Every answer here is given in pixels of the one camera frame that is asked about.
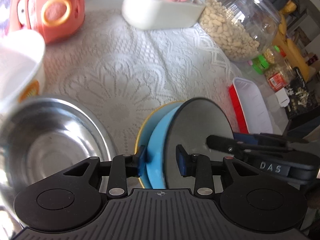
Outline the yellow rimmed plate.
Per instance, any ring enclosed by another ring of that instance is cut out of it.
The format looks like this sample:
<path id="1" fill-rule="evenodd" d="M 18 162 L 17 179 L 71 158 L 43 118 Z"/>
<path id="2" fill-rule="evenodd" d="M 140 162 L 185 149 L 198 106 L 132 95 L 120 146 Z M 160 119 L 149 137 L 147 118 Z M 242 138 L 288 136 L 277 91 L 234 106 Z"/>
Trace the yellow rimmed plate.
<path id="1" fill-rule="evenodd" d="M 156 108 L 144 120 L 138 132 L 135 151 L 140 146 L 146 147 L 146 165 L 139 179 L 146 189 L 166 188 L 163 172 L 164 141 L 172 117 L 183 103 L 174 101 Z"/>

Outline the blue enamel bowl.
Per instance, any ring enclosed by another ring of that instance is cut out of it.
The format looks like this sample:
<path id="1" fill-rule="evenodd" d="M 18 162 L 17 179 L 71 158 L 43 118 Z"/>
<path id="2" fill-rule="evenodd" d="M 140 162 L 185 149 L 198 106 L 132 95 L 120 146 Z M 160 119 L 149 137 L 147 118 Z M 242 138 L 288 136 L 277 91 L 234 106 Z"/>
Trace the blue enamel bowl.
<path id="1" fill-rule="evenodd" d="M 195 179 L 180 175 L 176 146 L 182 145 L 188 154 L 222 161 L 225 154 L 211 150 L 206 139 L 210 135 L 232 139 L 232 128 L 222 109 L 206 98 L 193 98 L 164 109 L 168 113 L 157 122 L 147 144 L 142 183 L 147 189 L 193 189 Z"/>

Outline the stainless steel bowl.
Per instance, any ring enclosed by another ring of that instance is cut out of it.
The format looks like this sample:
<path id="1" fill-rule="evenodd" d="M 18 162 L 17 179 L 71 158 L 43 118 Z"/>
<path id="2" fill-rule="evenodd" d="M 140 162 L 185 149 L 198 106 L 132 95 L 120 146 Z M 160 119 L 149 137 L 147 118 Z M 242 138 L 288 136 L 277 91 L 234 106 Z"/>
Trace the stainless steel bowl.
<path id="1" fill-rule="evenodd" d="M 1 124 L 1 198 L 89 157 L 110 161 L 114 143 L 98 118 L 65 96 L 27 99 Z"/>

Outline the large white bowl orange print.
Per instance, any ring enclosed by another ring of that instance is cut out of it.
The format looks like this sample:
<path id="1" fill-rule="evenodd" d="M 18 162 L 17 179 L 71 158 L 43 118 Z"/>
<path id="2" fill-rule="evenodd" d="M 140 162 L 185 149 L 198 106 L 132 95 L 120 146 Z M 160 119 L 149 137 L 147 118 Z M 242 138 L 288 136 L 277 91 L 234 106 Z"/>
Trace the large white bowl orange print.
<path id="1" fill-rule="evenodd" d="M 1 107 L 43 93 L 46 44 L 34 30 L 13 31 L 1 38 Z"/>

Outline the white plastic tray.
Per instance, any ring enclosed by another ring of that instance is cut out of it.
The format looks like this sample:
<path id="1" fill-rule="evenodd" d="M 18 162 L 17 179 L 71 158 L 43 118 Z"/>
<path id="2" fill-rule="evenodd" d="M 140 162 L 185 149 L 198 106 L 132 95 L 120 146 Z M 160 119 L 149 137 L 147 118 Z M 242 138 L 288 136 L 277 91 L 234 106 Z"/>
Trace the white plastic tray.
<path id="1" fill-rule="evenodd" d="M 273 133 L 263 96 L 253 81 L 235 77 L 229 92 L 239 101 L 242 116 L 236 116 L 241 133 Z"/>

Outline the red plastic tray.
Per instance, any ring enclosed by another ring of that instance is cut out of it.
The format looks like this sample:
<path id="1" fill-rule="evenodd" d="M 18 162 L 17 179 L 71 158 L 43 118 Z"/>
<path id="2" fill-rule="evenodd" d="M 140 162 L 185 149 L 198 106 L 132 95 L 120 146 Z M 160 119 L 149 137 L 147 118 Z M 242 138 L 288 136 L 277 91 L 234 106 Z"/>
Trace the red plastic tray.
<path id="1" fill-rule="evenodd" d="M 239 130 L 243 134 L 248 134 L 249 132 L 248 132 L 248 128 L 246 125 L 244 113 L 242 111 L 242 107 L 240 105 L 240 101 L 239 101 L 238 95 L 236 93 L 236 90 L 234 88 L 234 85 L 231 85 L 228 90 L 229 90 L 229 95 L 230 95 L 231 102 L 232 102 L 232 105 L 234 108 L 234 112 L 236 115 L 236 120 L 238 122 Z"/>

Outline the small snack jar red label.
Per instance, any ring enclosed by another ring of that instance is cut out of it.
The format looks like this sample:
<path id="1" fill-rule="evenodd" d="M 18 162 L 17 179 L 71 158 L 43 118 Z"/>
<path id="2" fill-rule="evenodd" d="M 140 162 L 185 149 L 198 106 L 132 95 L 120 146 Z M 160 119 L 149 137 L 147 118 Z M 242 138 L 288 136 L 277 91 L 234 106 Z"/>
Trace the small snack jar red label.
<path id="1" fill-rule="evenodd" d="M 268 84 L 274 92 L 281 90 L 290 84 L 295 77 L 290 64 L 273 64 L 264 72 Z"/>

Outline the white lace tablecloth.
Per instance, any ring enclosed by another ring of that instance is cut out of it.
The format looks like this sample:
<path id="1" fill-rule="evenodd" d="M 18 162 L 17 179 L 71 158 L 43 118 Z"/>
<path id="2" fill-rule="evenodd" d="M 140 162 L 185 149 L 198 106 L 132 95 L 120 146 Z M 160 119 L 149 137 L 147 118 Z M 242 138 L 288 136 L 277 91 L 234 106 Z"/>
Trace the white lace tablecloth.
<path id="1" fill-rule="evenodd" d="M 198 26 L 140 31 L 117 9 L 86 13 L 81 30 L 49 45 L 48 93 L 66 95 L 103 123 L 119 153 L 132 153 L 140 127 L 158 107 L 206 97 L 238 130 L 228 87 L 240 70 Z"/>

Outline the glass jar of peanuts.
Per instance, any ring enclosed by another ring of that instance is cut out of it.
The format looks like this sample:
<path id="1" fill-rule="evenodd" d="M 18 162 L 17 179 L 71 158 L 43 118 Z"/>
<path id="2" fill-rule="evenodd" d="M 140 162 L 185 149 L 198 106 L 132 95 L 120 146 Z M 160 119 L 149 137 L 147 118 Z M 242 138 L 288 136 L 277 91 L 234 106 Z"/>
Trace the glass jar of peanuts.
<path id="1" fill-rule="evenodd" d="M 262 54 L 272 43 L 281 21 L 269 0 L 205 0 L 202 29 L 233 62 Z"/>

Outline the white rectangular tissue box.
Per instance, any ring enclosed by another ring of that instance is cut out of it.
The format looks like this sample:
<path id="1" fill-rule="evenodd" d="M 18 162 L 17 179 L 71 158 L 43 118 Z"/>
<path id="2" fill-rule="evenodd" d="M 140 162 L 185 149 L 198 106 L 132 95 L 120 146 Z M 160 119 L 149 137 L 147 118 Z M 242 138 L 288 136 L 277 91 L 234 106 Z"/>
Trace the white rectangular tissue box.
<path id="1" fill-rule="evenodd" d="M 140 30 L 177 29 L 192 27 L 204 7 L 201 0 L 123 0 L 121 13 L 128 24 Z"/>

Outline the pink toy carrier case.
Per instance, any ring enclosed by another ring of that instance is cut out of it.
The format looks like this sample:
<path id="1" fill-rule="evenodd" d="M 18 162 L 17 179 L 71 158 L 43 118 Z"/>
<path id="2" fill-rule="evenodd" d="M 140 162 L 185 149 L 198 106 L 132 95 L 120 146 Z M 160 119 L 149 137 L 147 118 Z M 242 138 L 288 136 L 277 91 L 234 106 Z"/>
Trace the pink toy carrier case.
<path id="1" fill-rule="evenodd" d="M 1 0 L 1 37 L 22 29 L 46 44 L 75 34 L 85 20 L 85 0 Z"/>

